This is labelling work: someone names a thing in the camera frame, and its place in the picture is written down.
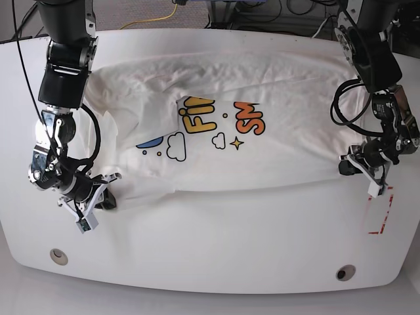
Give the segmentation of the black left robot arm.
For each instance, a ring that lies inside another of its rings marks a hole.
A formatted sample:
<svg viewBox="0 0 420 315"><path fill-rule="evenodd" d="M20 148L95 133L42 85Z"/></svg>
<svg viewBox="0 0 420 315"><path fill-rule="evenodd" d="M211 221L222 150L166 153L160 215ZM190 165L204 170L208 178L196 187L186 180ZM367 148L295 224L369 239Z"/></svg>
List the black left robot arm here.
<svg viewBox="0 0 420 315"><path fill-rule="evenodd" d="M340 157L343 176L363 174L369 179L369 194L380 196L387 187L391 165L401 155L419 147L419 127L403 86L402 71L389 43L388 28L400 8L412 8L413 1L338 1L335 35L356 78L337 88L330 106L334 124L348 127L366 139L351 145ZM368 100L362 111L348 119L339 107L340 97L364 87Z"/></svg>

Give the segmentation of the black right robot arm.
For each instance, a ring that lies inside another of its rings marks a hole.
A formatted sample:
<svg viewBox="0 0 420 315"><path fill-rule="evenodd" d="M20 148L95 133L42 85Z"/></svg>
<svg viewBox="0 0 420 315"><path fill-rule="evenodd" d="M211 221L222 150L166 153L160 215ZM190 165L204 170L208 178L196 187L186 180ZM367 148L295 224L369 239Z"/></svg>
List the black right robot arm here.
<svg viewBox="0 0 420 315"><path fill-rule="evenodd" d="M59 206L72 213L86 232L94 228L94 209L116 208L108 185L121 177L118 173L89 175L102 140L98 120L83 102L98 41L93 2L36 1L35 7L50 42L39 94L32 100L46 108L36 111L29 180L41 190L58 190ZM92 154L83 159L68 156L68 144L76 132L73 111L78 109L91 118L96 137Z"/></svg>

